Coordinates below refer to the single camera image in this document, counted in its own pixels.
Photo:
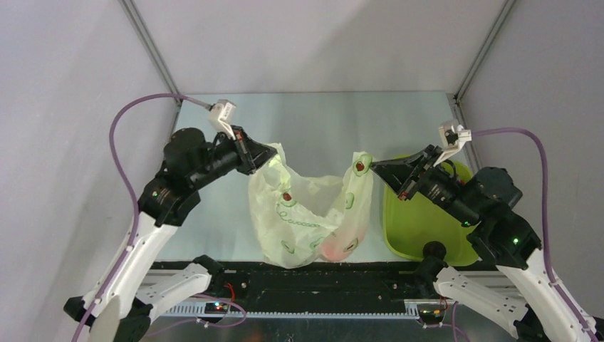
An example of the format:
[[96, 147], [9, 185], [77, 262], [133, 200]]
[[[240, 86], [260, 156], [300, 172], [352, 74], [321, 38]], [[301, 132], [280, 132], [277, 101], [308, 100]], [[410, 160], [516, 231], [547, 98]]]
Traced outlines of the pale green plastic bag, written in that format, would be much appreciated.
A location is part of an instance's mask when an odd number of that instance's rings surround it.
[[250, 177], [248, 192], [251, 221], [268, 263], [306, 266], [322, 259], [320, 247], [330, 234], [366, 234], [374, 184], [371, 154], [354, 152], [342, 176], [304, 177], [289, 167], [281, 144], [272, 147], [278, 155]]

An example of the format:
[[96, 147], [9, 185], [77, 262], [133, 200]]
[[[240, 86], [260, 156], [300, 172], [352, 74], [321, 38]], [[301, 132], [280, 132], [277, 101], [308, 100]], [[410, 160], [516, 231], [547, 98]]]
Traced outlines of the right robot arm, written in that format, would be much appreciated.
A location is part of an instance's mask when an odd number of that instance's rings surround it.
[[404, 158], [373, 162], [371, 170], [401, 200], [421, 194], [463, 227], [482, 261], [493, 264], [521, 294], [504, 296], [469, 280], [444, 259], [440, 242], [428, 242], [415, 270], [415, 291], [461, 303], [518, 341], [601, 341], [603, 320], [580, 309], [554, 272], [546, 268], [545, 246], [531, 225], [514, 212], [521, 199], [507, 171], [480, 169], [467, 182], [448, 173], [433, 145]]

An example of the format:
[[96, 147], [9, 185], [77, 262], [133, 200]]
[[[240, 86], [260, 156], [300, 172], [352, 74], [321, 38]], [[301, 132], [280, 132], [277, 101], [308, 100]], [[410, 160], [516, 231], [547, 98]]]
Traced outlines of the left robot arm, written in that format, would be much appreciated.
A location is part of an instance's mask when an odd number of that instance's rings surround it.
[[274, 147], [252, 140], [239, 126], [212, 142], [196, 128], [175, 132], [165, 145], [159, 172], [133, 202], [133, 221], [113, 263], [84, 296], [69, 298], [63, 310], [90, 340], [139, 341], [153, 322], [184, 300], [220, 295], [223, 266], [211, 257], [193, 259], [182, 271], [153, 286], [142, 282], [164, 245], [200, 203], [199, 191], [237, 171], [252, 175], [276, 155]]

